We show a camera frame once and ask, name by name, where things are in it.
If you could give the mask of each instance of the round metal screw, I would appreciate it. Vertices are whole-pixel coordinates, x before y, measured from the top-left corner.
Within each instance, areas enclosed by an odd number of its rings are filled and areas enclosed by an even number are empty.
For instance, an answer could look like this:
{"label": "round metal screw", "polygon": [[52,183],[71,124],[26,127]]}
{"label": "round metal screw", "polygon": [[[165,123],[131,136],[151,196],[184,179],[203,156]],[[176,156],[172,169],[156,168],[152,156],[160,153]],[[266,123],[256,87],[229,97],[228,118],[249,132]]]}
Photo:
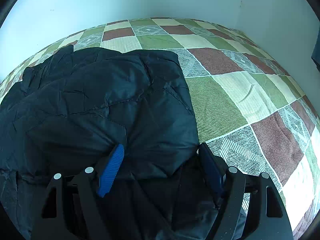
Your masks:
{"label": "round metal screw", "polygon": [[60,173],[56,173],[54,176],[53,176],[54,179],[60,179],[61,178],[61,174]]}
{"label": "round metal screw", "polygon": [[265,178],[265,179],[268,179],[268,178],[269,178],[269,174],[266,173],[266,172],[261,173],[261,176],[262,176],[263,178]]}
{"label": "round metal screw", "polygon": [[237,168],[236,167],[230,167],[229,168],[229,171],[231,172],[231,173],[237,173]]}
{"label": "round metal screw", "polygon": [[91,173],[91,172],[93,172],[93,168],[92,167],[88,167],[84,171],[85,171],[85,173]]}

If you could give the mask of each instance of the checkered blanket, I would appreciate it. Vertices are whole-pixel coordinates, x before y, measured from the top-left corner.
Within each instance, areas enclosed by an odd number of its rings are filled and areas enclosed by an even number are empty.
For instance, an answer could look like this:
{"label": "checkered blanket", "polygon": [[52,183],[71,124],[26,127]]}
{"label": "checkered blanket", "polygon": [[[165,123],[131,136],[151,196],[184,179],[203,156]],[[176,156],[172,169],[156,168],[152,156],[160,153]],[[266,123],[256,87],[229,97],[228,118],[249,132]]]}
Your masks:
{"label": "checkered blanket", "polygon": [[[24,69],[61,47],[178,54],[196,115],[200,142],[242,172],[271,176],[295,238],[320,208],[320,120],[305,93],[244,33],[194,19],[124,20],[63,38],[15,68],[0,86],[0,102]],[[243,208],[248,210],[249,194]]]}

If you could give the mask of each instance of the bed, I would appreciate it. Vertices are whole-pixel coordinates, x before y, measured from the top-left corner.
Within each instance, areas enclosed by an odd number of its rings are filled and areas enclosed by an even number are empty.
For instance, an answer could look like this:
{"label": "bed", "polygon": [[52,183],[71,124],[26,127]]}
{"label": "bed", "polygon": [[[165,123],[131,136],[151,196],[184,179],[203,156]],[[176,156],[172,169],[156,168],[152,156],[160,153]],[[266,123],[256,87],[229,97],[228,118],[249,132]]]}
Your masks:
{"label": "bed", "polygon": [[[123,20],[79,31],[16,67],[0,85],[0,103],[26,67],[60,48],[103,47],[122,53],[163,49],[178,54],[200,143],[229,166],[267,172],[298,239],[320,209],[320,120],[295,80],[243,32],[196,19]],[[243,209],[248,210],[249,194]]]}

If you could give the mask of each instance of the white wall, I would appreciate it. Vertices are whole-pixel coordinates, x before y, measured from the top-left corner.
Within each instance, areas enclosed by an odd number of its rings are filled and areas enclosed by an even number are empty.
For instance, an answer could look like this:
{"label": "white wall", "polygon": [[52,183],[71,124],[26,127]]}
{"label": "white wall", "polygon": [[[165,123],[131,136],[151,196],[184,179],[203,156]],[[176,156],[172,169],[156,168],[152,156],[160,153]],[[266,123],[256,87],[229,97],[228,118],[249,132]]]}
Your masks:
{"label": "white wall", "polygon": [[319,20],[306,0],[242,0],[237,29],[297,81],[320,113],[320,72],[311,59]]}
{"label": "white wall", "polygon": [[79,30],[122,19],[198,18],[235,27],[240,0],[18,0],[0,29],[0,80],[26,58]]}

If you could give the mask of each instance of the mattress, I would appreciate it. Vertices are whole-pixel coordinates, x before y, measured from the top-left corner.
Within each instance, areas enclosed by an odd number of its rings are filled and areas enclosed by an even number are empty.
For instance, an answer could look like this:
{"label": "mattress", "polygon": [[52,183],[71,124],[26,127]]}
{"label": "mattress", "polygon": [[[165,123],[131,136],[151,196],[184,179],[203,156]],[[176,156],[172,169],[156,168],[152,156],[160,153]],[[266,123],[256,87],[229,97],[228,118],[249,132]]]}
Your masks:
{"label": "mattress", "polygon": [[[320,120],[295,80],[245,33],[196,19],[123,20],[48,45],[0,85],[0,103],[26,67],[60,48],[175,52],[189,87],[200,143],[243,173],[267,172],[286,207],[294,238],[320,209]],[[249,194],[243,209],[248,210]]]}

